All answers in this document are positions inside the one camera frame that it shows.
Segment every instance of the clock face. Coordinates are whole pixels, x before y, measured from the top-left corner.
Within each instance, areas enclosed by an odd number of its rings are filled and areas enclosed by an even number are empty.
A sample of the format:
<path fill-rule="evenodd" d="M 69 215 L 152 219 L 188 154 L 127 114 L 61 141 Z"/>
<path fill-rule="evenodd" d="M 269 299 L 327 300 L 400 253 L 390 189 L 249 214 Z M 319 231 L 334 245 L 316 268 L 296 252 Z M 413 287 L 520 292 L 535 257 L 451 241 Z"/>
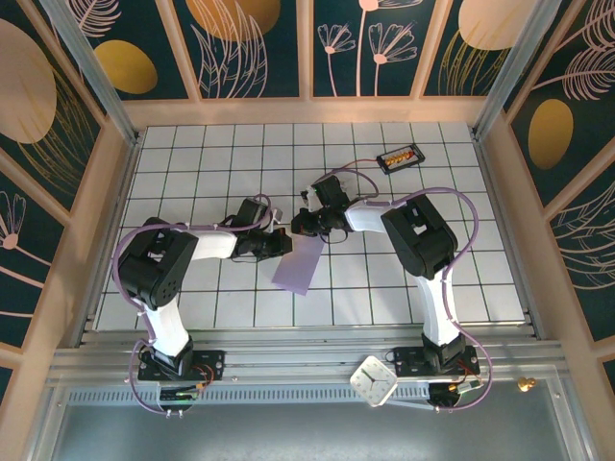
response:
<path fill-rule="evenodd" d="M 370 355 L 350 378 L 353 388 L 372 406 L 380 406 L 397 388 L 397 377 L 375 356 Z"/>

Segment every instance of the clock hand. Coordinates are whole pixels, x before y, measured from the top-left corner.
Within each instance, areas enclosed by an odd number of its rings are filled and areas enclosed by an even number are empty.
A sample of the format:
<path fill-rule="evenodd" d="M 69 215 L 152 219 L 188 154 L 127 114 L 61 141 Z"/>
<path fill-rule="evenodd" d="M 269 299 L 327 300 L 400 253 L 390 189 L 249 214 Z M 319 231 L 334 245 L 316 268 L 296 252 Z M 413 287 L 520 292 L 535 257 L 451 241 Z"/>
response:
<path fill-rule="evenodd" d="M 367 377 L 369 377 L 369 378 L 372 380 L 372 384 L 374 383 L 375 379 L 373 379 L 373 378 L 369 375 L 369 373 L 367 373 L 367 372 L 366 372 L 365 370 L 363 370 L 362 368 L 361 368 L 361 372 L 362 372 L 364 375 L 366 375 Z"/>

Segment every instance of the small box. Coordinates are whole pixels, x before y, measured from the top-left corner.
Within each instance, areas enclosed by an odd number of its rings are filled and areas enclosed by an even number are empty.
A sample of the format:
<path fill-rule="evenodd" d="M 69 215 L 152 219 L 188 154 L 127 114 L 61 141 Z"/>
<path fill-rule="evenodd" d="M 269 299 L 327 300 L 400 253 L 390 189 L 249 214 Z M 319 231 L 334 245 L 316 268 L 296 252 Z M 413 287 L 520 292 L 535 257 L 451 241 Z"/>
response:
<path fill-rule="evenodd" d="M 395 151 L 377 156 L 376 161 L 384 174 L 390 175 L 408 166 L 418 165 L 425 161 L 425 156 L 416 144 L 408 144 Z"/>

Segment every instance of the purple cloth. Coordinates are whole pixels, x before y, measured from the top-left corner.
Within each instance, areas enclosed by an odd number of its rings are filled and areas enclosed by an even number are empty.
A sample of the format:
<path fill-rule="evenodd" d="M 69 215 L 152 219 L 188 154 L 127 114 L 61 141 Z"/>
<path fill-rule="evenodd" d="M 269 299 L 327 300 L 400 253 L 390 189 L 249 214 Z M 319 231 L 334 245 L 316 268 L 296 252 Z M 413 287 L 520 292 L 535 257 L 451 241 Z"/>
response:
<path fill-rule="evenodd" d="M 305 296 L 324 246 L 318 237 L 293 234 L 292 252 L 282 257 L 271 282 L 282 290 Z"/>

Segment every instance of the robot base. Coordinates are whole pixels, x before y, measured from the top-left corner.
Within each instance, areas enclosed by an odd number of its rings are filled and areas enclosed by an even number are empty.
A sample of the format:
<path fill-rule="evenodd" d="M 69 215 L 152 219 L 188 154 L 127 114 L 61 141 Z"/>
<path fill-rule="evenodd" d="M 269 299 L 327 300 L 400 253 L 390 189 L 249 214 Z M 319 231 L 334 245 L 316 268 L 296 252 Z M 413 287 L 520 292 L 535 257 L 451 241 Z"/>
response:
<path fill-rule="evenodd" d="M 472 346 L 466 346 L 463 354 L 458 358 L 475 375 L 480 374 L 480 366 L 477 351 Z M 438 372 L 425 357 L 425 348 L 395 348 L 393 350 L 395 374 L 397 377 L 420 377 L 420 376 L 463 376 L 465 370 L 455 363 L 445 370 Z"/>
<path fill-rule="evenodd" d="M 193 351 L 192 352 L 192 367 L 199 367 L 209 377 L 210 367 L 214 372 L 214 381 L 222 379 L 224 373 L 224 351 Z M 185 376 L 178 377 L 164 373 L 159 364 L 157 364 L 151 357 L 149 352 L 144 352 L 141 356 L 141 363 L 138 367 L 138 380 L 139 381 L 202 381 L 203 375 L 200 371 L 191 368 L 185 373 Z"/>

